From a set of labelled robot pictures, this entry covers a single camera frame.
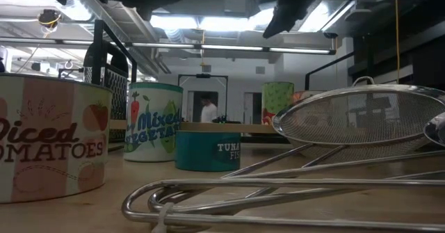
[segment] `mesh strainer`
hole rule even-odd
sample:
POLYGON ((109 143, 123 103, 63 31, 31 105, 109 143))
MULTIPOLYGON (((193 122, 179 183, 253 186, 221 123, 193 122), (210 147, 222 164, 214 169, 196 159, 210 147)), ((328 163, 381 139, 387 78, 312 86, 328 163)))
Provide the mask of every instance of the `mesh strainer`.
POLYGON ((273 126, 296 147, 312 144, 302 152, 311 158, 347 146, 326 161, 332 163, 414 151, 429 143, 425 124, 443 112, 445 93, 440 90, 373 84, 304 99, 279 112, 273 126))

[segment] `green can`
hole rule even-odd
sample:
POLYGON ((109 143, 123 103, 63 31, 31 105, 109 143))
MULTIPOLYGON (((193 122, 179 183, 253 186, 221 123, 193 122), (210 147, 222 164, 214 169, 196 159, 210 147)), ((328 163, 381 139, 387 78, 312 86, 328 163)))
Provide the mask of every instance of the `green can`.
POLYGON ((202 172, 233 171, 240 168, 241 134, 177 131, 176 168, 202 172))
POLYGON ((263 85, 262 124, 271 125, 273 117, 293 103, 293 89, 294 84, 288 82, 263 85))

